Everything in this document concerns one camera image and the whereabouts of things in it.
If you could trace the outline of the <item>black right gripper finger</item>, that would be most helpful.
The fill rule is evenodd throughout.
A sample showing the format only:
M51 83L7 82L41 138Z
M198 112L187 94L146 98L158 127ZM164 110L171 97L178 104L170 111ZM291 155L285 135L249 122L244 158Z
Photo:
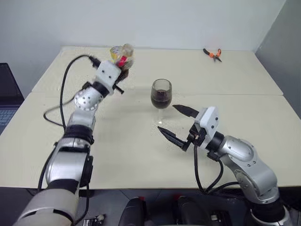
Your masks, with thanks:
M184 105L172 105L178 112L188 117L197 117L199 111Z
M159 131L161 132L161 134L171 143L173 143L174 145L178 146L179 148L181 148L183 151L187 151L187 143L180 140L179 138L176 137L176 134L174 134L173 132L162 128L160 126L157 126L157 128L159 129Z

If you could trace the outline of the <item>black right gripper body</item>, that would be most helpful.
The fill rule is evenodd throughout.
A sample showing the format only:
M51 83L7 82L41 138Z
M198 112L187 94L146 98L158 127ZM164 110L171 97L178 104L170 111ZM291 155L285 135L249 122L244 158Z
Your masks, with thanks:
M206 135L207 135L207 132L204 128L198 129L196 124L193 124L189 130L186 147L188 148L190 146L190 144L200 147L203 144Z

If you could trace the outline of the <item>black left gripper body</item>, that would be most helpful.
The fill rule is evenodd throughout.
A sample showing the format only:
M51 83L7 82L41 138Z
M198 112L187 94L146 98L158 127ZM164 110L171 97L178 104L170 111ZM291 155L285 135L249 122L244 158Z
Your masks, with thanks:
M118 75L116 75L116 77L113 79L113 85L112 85L112 89L113 92L117 91L120 94L124 94L124 90L119 86L119 83L121 83L122 81L124 81L125 79L128 78L129 76L129 70L128 69L122 69L118 67Z

